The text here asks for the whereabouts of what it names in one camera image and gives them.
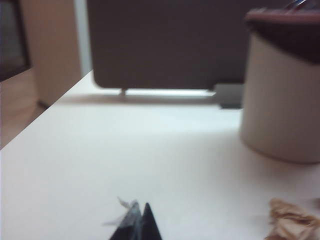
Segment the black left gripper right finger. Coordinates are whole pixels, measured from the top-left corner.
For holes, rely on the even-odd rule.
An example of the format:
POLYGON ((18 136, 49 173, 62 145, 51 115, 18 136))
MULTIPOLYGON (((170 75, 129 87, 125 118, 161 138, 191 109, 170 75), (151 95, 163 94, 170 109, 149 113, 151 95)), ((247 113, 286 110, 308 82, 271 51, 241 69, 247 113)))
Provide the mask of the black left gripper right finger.
POLYGON ((142 240, 162 240, 160 231, 158 229, 156 220, 154 218, 151 206, 149 203, 145 204, 142 223, 141 223, 141 239, 142 240))

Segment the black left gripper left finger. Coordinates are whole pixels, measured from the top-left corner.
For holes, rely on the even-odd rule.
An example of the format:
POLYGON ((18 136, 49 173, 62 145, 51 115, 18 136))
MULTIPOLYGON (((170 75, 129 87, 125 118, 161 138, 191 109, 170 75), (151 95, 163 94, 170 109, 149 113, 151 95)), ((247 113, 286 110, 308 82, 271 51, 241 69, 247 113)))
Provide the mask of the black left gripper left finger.
POLYGON ((141 240, 142 239, 142 214, 140 205, 137 201, 119 202, 127 212, 121 221, 116 225, 117 228, 109 238, 110 240, 141 240))

